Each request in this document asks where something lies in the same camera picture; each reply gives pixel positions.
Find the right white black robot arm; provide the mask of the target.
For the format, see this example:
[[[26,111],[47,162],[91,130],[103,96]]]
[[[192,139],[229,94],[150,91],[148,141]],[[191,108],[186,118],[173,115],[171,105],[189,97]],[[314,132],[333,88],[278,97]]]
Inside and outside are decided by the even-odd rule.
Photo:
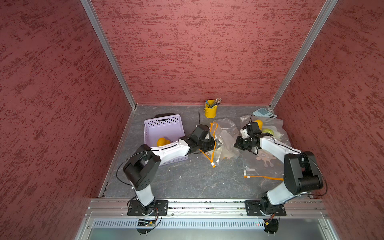
[[[256,122],[242,128],[234,147],[254,155],[261,150],[267,151],[284,164],[283,182],[261,197],[260,206],[264,213],[324,186],[323,174],[312,152],[294,149],[273,135],[263,133]]]

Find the clear zip-top bag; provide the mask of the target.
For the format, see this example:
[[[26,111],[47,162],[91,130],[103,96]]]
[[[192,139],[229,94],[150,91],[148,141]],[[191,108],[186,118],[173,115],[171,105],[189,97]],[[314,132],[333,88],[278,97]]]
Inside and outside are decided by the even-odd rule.
[[[290,140],[287,132],[283,129],[284,121],[280,119],[269,119],[255,117],[253,115],[245,115],[240,117],[240,130],[248,123],[255,120],[261,120],[263,122],[263,129],[271,129],[274,131],[272,136],[274,139],[282,142],[285,145],[290,146]],[[252,151],[242,151],[242,160],[245,166],[244,177],[251,178],[263,178],[267,180],[277,181],[281,183],[283,181],[284,164],[276,157],[275,153],[268,151],[267,149],[252,148]]]
[[[224,160],[234,160],[240,156],[240,151],[234,147],[240,132],[236,124],[228,119],[214,120],[210,127],[210,134],[215,140],[214,149],[203,153],[212,167],[215,168]]]

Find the yellow pear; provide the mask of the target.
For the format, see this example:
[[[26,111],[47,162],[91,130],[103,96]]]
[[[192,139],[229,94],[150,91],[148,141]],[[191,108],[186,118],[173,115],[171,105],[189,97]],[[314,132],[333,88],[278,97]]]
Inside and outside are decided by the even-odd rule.
[[[171,141],[166,139],[166,138],[159,138],[157,141],[157,147],[162,147],[162,146],[168,145],[170,143],[171,143]]]

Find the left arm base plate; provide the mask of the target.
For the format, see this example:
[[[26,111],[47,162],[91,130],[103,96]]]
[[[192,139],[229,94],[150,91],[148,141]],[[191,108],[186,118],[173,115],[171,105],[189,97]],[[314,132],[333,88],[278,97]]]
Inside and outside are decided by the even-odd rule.
[[[128,202],[128,216],[166,216],[168,212],[167,200],[153,200],[148,206],[142,205],[138,200],[134,199]]]

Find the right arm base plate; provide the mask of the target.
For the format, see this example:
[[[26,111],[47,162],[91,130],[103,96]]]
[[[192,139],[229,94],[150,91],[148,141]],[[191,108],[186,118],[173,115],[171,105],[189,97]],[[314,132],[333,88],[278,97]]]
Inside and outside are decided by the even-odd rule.
[[[267,200],[245,201],[248,217],[286,217],[284,205],[272,205]]]

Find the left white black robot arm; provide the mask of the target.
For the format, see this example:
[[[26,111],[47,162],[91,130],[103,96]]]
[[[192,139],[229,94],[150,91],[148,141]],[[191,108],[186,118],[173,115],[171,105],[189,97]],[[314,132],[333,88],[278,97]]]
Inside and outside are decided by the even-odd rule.
[[[161,164],[190,154],[210,152],[214,150],[215,143],[210,128],[206,125],[197,125],[191,134],[179,138],[174,143],[153,148],[146,144],[141,145],[126,160],[123,167],[128,179],[126,184],[133,187],[139,206],[145,209],[155,207],[151,184]]]

